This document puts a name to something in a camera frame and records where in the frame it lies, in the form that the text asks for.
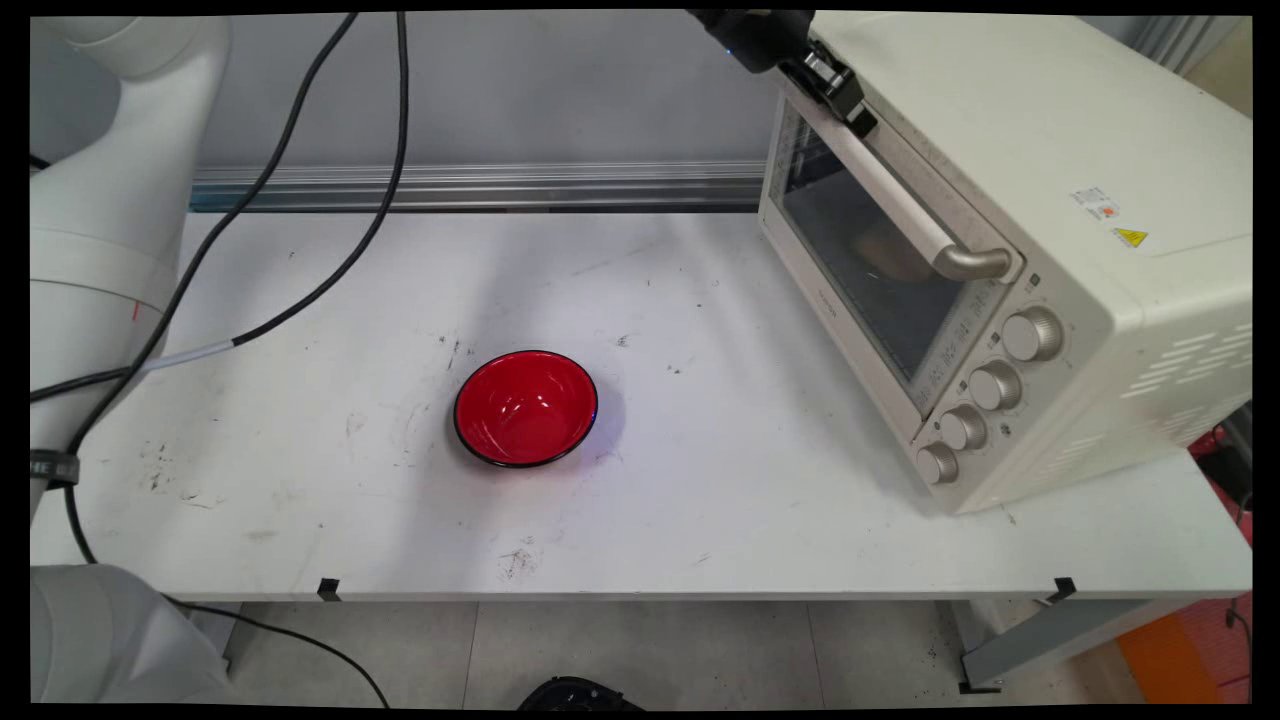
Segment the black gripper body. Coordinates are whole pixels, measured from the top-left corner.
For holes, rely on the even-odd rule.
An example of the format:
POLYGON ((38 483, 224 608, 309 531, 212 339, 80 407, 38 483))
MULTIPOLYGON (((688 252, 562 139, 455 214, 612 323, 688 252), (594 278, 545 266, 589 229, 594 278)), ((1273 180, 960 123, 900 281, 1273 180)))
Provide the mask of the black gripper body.
POLYGON ((701 28, 750 73, 800 64, 812 54, 817 10, 689 10, 701 28))

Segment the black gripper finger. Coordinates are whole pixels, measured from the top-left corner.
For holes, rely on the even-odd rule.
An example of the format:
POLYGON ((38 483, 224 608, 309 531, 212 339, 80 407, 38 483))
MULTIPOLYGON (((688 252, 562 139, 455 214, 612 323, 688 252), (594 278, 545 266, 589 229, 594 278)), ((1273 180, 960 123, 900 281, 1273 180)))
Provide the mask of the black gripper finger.
POLYGON ((852 72, 840 72, 828 85, 828 108, 856 138, 867 136, 879 124, 867 109, 867 95, 852 72))
POLYGON ((835 101, 852 87, 852 70, 823 45, 812 45, 803 64, 817 95, 824 101, 835 101))

